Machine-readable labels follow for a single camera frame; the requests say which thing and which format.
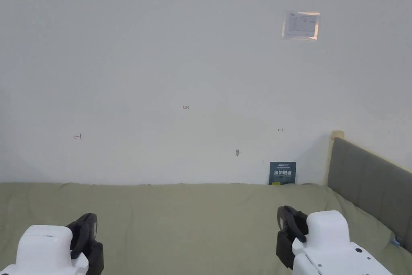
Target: bed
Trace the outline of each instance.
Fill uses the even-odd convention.
[[[103,274],[290,274],[276,257],[278,206],[336,209],[351,241],[412,274],[412,175],[332,132],[324,186],[0,184],[0,269],[30,225],[98,214]],[[397,239],[400,246],[392,244]]]

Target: white wall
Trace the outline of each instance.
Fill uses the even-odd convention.
[[[0,181],[320,182],[331,130],[412,168],[411,0],[0,10]],[[318,41],[282,40],[285,10],[319,11]]]

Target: upholstered headboard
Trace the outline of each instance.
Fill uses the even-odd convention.
[[[412,173],[332,137],[328,186],[390,228],[412,252]]]

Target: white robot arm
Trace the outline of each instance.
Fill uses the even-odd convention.
[[[66,227],[33,225],[20,238],[16,263],[4,275],[100,275],[103,245],[96,241],[97,216],[84,214]]]
[[[391,275],[370,253],[349,240],[348,224],[338,211],[306,216],[279,207],[276,255],[293,275]]]

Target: mattress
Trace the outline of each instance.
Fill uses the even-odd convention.
[[[275,254],[277,208],[290,205],[340,211],[351,241],[393,274],[412,274],[412,255],[391,244],[390,229],[323,186],[0,184],[0,197],[0,269],[30,225],[93,212],[103,274],[291,274]]]

